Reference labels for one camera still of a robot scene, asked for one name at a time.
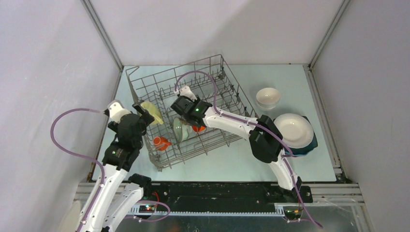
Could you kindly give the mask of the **dark teal plate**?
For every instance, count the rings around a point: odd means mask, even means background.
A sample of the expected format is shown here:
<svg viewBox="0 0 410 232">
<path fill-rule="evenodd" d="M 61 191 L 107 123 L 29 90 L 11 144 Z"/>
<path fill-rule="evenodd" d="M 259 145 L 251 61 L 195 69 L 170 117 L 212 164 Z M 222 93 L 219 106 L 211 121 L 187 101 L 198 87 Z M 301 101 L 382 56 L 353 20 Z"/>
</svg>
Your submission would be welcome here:
<svg viewBox="0 0 410 232">
<path fill-rule="evenodd" d="M 306 146 L 306 147 L 308 147 L 308 148 L 316 148 L 318 146 L 318 142 L 317 142 L 317 137 L 316 137 L 316 134 L 315 134 L 315 132 L 314 132 L 314 138 L 313 138 L 313 141 L 308 145 L 308 146 Z"/>
</svg>

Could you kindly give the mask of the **yellow mug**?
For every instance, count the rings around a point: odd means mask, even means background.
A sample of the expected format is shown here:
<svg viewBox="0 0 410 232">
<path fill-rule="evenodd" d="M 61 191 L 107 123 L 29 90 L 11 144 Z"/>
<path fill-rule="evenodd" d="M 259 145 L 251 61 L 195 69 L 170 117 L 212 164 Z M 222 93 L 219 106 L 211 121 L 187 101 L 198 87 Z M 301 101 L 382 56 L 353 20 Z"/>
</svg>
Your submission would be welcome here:
<svg viewBox="0 0 410 232">
<path fill-rule="evenodd" d="M 141 107 L 149 112 L 151 116 L 153 116 L 154 121 L 150 123 L 151 125 L 160 124 L 163 125 L 164 121 L 161 115 L 161 112 L 157 108 L 157 106 L 149 101 L 144 101 L 141 103 Z"/>
</svg>

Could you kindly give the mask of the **blue dotted plate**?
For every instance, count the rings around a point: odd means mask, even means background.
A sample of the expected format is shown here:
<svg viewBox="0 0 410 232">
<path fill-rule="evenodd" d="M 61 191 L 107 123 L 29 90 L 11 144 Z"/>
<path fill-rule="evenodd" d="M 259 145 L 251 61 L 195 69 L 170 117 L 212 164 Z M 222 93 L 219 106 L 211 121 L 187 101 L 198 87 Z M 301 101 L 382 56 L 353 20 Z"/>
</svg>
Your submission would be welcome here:
<svg viewBox="0 0 410 232">
<path fill-rule="evenodd" d="M 292 154 L 289 152 L 289 150 L 284 149 L 285 156 L 287 157 L 303 157 L 309 154 L 311 151 L 313 151 L 315 148 L 290 148 Z"/>
</svg>

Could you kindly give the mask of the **white plate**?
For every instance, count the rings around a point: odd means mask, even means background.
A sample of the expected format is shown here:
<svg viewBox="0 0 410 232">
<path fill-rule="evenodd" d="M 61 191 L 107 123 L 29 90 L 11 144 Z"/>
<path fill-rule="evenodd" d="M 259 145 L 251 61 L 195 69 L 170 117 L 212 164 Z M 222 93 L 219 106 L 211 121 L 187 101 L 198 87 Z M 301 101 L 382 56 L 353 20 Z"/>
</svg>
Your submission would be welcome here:
<svg viewBox="0 0 410 232">
<path fill-rule="evenodd" d="M 313 141 L 313 127 L 300 115 L 282 114 L 274 120 L 274 124 L 282 134 L 282 140 L 290 148 L 304 148 Z"/>
</svg>

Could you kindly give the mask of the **orange bowl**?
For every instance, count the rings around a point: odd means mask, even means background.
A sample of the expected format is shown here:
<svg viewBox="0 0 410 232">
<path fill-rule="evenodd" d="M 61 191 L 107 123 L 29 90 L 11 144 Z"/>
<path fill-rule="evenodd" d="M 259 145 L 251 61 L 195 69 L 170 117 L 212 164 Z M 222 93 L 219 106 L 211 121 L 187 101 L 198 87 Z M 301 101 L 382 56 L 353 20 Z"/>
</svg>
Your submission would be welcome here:
<svg viewBox="0 0 410 232">
<path fill-rule="evenodd" d="M 195 133 L 199 133 L 199 132 L 201 132 L 201 131 L 204 131 L 205 129 L 206 129 L 205 126 L 192 126 L 192 130 L 193 130 Z"/>
</svg>

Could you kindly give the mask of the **grey wire dish rack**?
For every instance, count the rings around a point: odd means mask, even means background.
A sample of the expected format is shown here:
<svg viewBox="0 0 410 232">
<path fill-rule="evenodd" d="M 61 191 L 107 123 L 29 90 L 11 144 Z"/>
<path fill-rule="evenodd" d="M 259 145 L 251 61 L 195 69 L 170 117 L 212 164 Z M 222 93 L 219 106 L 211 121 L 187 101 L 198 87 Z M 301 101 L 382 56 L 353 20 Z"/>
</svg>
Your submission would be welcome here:
<svg viewBox="0 0 410 232">
<path fill-rule="evenodd" d="M 192 125 L 204 124 L 206 110 L 217 107 L 220 112 L 257 117 L 221 54 L 159 71 L 133 66 L 124 73 L 133 101 L 150 102 L 160 112 L 162 123 L 150 126 L 145 135 L 149 159 L 158 171 L 239 140 L 217 128 L 194 132 Z"/>
</svg>

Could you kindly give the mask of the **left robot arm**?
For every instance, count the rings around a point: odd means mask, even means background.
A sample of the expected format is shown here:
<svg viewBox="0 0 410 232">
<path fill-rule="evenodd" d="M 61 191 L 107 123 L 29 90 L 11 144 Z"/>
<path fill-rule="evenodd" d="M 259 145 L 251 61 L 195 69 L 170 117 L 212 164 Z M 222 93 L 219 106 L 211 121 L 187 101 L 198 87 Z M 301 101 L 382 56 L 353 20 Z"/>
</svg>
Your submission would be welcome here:
<svg viewBox="0 0 410 232">
<path fill-rule="evenodd" d="M 113 142 L 106 149 L 100 182 L 97 183 L 83 207 L 78 232 L 114 232 L 137 201 L 148 201 L 153 195 L 149 177 L 133 174 L 122 196 L 116 191 L 129 173 L 143 148 L 143 136 L 154 117 L 138 104 L 134 114 L 118 100 L 112 101 L 104 112 L 111 118 L 108 128 L 115 132 Z"/>
</svg>

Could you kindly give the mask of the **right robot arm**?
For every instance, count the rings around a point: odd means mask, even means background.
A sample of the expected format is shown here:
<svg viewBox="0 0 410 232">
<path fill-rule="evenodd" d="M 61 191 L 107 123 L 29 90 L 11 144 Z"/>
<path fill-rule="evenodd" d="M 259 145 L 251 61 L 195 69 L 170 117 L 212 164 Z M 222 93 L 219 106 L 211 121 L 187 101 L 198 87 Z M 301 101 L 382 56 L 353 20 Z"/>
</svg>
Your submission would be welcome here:
<svg viewBox="0 0 410 232">
<path fill-rule="evenodd" d="M 282 198 L 294 202 L 301 195 L 301 179 L 292 169 L 282 135 L 268 116 L 245 117 L 223 111 L 200 99 L 178 96 L 171 108 L 189 124 L 196 127 L 216 128 L 238 135 L 250 144 L 253 156 L 269 165 L 275 174 Z"/>
</svg>

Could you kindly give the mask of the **white ribbed bowl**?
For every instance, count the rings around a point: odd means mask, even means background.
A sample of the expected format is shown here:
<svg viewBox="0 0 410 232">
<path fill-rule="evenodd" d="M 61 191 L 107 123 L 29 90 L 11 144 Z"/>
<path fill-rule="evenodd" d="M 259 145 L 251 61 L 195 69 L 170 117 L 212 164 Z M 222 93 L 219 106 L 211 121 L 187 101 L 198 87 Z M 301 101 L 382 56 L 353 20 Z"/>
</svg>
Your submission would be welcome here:
<svg viewBox="0 0 410 232">
<path fill-rule="evenodd" d="M 256 102 L 258 106 L 265 110 L 275 108 L 280 99 L 281 93 L 275 88 L 262 88 L 256 93 Z"/>
</svg>

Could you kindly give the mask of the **pale green cup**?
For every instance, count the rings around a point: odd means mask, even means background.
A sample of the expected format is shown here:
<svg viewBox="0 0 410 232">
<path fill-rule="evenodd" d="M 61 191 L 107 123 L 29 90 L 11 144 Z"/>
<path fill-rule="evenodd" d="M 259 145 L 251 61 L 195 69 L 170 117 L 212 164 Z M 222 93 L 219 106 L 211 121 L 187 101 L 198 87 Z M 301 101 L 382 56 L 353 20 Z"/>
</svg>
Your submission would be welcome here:
<svg viewBox="0 0 410 232">
<path fill-rule="evenodd" d="M 173 131 L 176 136 L 176 140 L 178 142 L 183 142 L 190 137 L 192 133 L 192 127 L 187 123 L 186 120 L 180 117 L 176 117 L 173 120 Z"/>
</svg>

